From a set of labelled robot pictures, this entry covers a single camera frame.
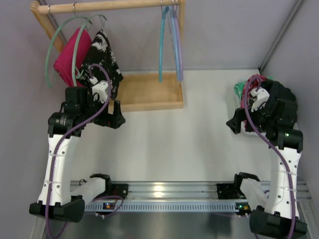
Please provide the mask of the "green hanger with trousers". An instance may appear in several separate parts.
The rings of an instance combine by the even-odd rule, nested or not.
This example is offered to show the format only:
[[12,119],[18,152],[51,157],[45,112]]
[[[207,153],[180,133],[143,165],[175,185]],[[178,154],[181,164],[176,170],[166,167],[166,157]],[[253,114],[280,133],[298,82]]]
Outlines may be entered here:
[[93,22],[91,21],[91,19],[94,17],[99,17],[102,27],[105,27],[107,21],[107,18],[103,14],[96,14],[91,17],[77,15],[76,4],[77,3],[73,4],[73,13],[77,18],[81,19],[82,25],[78,30],[72,55],[71,76],[74,87],[78,86],[77,80],[79,80],[83,74],[83,71],[79,70],[78,64],[81,66],[85,54],[88,52],[89,45],[91,42],[90,37],[88,35],[88,31],[93,26]]

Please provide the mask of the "black white patterned trousers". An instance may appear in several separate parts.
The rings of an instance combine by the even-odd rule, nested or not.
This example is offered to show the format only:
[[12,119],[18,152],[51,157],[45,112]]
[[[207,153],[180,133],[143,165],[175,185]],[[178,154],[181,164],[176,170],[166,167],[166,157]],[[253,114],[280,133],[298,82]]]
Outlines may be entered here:
[[92,88],[94,86],[94,84],[92,84],[89,80],[89,67],[92,64],[98,64],[105,69],[112,84],[111,99],[116,99],[120,82],[123,80],[123,75],[120,72],[106,32],[102,29],[96,33],[89,51],[87,52],[80,67],[82,76],[78,79],[78,82],[88,88]]

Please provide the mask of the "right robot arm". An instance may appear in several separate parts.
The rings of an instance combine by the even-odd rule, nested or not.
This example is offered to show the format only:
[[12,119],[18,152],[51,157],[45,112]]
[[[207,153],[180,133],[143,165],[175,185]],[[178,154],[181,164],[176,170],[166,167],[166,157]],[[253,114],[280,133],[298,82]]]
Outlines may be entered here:
[[236,109],[226,124],[235,134],[246,120],[270,149],[271,179],[265,194],[254,175],[240,183],[240,191],[251,207],[250,230],[256,235],[273,239],[298,239],[307,233],[308,226],[300,220],[297,209],[297,170],[303,150],[303,133],[295,128],[296,101],[277,98],[256,100],[251,106],[244,103]]

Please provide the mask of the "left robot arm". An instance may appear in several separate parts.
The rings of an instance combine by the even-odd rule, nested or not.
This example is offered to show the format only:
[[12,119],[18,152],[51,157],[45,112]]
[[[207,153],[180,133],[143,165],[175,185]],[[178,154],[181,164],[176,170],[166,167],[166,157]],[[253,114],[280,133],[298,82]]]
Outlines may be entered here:
[[111,89],[104,82],[94,86],[68,87],[60,110],[48,119],[49,153],[45,179],[37,202],[30,204],[32,215],[64,222],[81,221],[85,207],[98,196],[112,192],[109,175],[95,173],[74,191],[70,189],[71,169],[82,130],[89,123],[118,129],[125,123],[120,102],[108,112]]

